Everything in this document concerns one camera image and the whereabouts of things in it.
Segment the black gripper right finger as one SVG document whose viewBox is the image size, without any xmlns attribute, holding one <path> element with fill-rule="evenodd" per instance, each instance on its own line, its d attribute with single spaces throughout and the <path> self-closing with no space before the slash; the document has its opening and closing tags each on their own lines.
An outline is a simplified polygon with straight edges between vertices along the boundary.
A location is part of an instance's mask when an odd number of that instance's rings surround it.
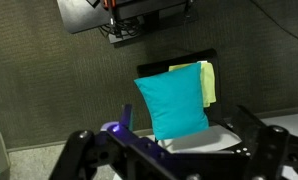
<svg viewBox="0 0 298 180">
<path fill-rule="evenodd" d="M 266 125 L 242 105 L 235 107 L 230 124 L 249 150 L 245 180 L 287 180 L 283 167 L 298 174 L 298 136 L 278 125 Z"/>
</svg>

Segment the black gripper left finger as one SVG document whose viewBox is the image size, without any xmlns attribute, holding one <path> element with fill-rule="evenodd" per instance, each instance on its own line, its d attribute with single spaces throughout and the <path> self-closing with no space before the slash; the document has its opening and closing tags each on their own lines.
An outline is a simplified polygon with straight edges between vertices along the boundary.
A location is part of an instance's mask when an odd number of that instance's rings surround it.
<svg viewBox="0 0 298 180">
<path fill-rule="evenodd" d="M 176 180 L 166 162 L 169 153 L 132 131 L 132 105 L 123 106 L 116 125 L 94 134 L 72 133 L 49 180 L 92 180 L 100 166 L 109 165 L 122 180 Z"/>
</svg>

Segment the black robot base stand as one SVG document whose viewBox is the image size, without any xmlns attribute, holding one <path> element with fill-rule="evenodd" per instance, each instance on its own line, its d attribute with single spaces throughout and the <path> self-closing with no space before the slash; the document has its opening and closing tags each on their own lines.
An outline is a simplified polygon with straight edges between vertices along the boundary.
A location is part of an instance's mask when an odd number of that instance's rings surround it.
<svg viewBox="0 0 298 180">
<path fill-rule="evenodd" d="M 65 29 L 97 28 L 111 44 L 198 20 L 195 0 L 56 0 Z"/>
</svg>

